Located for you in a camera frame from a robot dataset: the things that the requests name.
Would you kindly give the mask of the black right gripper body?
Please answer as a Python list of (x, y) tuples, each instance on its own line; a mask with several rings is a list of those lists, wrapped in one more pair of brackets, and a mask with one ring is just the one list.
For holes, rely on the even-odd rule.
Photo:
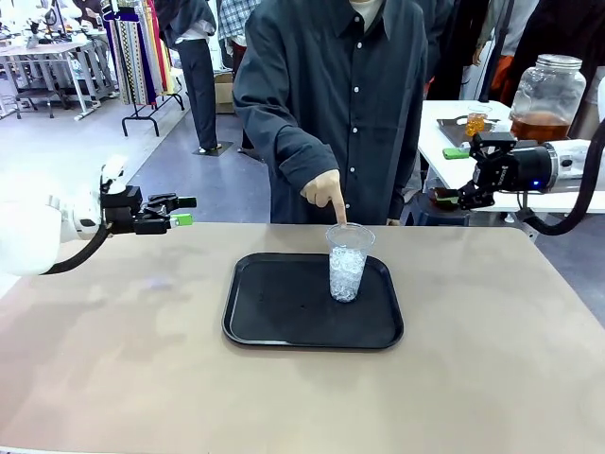
[(551, 153), (542, 146), (474, 151), (474, 183), (490, 192), (545, 192), (552, 177)]

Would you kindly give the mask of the person's right hand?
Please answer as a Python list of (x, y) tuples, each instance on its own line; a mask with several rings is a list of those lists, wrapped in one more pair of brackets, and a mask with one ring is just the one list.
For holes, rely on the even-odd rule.
[(321, 173), (308, 182), (301, 195), (312, 205), (325, 208), (332, 204), (338, 224), (347, 223), (346, 204), (340, 187), (340, 173), (337, 169)]

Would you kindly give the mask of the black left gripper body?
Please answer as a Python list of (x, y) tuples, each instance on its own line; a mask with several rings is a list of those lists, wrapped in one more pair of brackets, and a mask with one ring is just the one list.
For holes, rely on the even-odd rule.
[(134, 221), (143, 202), (139, 186), (127, 185), (122, 192), (101, 194), (100, 206), (110, 233), (133, 233)]

